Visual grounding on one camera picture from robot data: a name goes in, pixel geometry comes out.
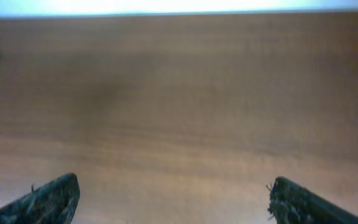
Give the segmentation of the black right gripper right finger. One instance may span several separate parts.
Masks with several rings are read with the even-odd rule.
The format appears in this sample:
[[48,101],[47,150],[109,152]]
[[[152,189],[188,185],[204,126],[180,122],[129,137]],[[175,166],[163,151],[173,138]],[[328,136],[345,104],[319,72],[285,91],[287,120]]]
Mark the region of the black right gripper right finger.
[[277,224],[353,224],[358,216],[320,197],[300,184],[278,176],[266,186],[267,211]]

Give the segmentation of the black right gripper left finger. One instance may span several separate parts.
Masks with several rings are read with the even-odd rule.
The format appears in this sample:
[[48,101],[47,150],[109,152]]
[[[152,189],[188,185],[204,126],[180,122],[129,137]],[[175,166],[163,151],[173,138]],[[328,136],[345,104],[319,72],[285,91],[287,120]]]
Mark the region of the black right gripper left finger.
[[78,178],[67,173],[0,207],[0,224],[70,224],[79,200]]

